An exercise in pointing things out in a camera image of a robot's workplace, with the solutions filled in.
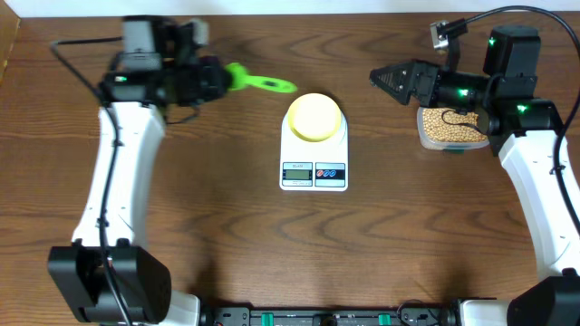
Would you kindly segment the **green plastic measuring scoop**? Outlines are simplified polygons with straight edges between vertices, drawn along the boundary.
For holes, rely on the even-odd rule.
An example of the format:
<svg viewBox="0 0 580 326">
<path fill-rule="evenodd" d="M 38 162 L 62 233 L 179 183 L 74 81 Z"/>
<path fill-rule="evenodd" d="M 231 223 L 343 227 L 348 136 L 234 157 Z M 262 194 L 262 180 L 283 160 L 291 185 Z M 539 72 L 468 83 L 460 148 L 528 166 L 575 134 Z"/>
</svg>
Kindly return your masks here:
<svg viewBox="0 0 580 326">
<path fill-rule="evenodd" d="M 293 93 L 297 91 L 297 86 L 290 81 L 251 75 L 248 69 L 238 62 L 229 63 L 225 69 L 232 77 L 232 82 L 229 86 L 231 91 L 241 91 L 246 87 L 255 87 L 279 93 Z"/>
</svg>

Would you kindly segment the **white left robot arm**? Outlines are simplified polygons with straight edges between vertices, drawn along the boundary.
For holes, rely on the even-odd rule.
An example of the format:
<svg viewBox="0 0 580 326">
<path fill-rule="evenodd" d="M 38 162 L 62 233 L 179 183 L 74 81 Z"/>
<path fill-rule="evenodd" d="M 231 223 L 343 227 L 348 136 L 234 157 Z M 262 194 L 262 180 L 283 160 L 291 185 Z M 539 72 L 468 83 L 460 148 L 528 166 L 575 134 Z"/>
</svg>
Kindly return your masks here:
<svg viewBox="0 0 580 326">
<path fill-rule="evenodd" d="M 150 182 L 171 105 L 196 110 L 222 98 L 232 76 L 201 56 L 208 25 L 166 16 L 122 20 L 122 50 L 92 87 L 100 142 L 90 193 L 66 246 L 47 269 L 77 321 L 100 325 L 202 325 L 198 297 L 173 289 L 169 269 L 147 249 Z"/>
</svg>

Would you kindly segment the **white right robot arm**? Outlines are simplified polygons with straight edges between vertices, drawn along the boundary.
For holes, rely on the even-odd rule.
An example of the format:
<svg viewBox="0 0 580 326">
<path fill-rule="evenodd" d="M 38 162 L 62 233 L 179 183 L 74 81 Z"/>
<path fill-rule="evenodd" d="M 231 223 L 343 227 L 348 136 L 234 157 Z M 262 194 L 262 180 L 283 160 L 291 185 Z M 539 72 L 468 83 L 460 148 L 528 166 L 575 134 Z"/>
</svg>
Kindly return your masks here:
<svg viewBox="0 0 580 326">
<path fill-rule="evenodd" d="M 537 29 L 495 27 L 482 75 L 458 72 L 459 41 L 466 28 L 433 24 L 440 66 L 421 60 L 370 73 L 370 83 L 406 105 L 447 108 L 478 116 L 475 130 L 488 137 L 521 203 L 536 255 L 538 283 L 510 302 L 459 299 L 444 310 L 443 325 L 576 325 L 579 322 L 579 225 L 570 208 L 579 186 L 558 135 L 564 123 L 556 105 L 535 97 L 541 40 Z"/>
</svg>

